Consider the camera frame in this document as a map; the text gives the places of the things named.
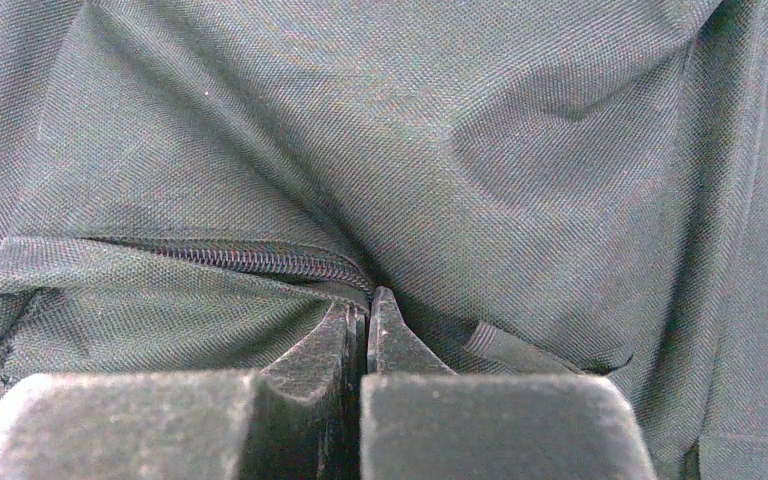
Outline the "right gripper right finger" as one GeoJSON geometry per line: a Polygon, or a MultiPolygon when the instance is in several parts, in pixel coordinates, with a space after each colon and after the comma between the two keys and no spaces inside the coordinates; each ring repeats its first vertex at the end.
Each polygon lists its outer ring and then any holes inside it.
{"type": "Polygon", "coordinates": [[[361,382],[365,479],[651,479],[628,401],[608,379],[543,360],[459,375],[376,290],[361,382]]]}

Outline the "black student backpack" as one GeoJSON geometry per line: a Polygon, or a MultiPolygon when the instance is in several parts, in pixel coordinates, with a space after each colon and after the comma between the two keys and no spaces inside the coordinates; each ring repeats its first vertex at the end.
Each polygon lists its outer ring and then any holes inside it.
{"type": "Polygon", "coordinates": [[[768,1],[0,1],[0,399],[257,368],[391,289],[768,479],[768,1]]]}

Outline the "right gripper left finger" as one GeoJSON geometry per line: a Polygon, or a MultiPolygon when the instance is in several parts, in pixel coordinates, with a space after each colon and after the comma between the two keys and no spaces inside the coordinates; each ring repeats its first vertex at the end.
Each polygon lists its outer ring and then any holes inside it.
{"type": "Polygon", "coordinates": [[[333,304],[261,370],[43,375],[0,401],[0,479],[338,479],[366,317],[333,304]]]}

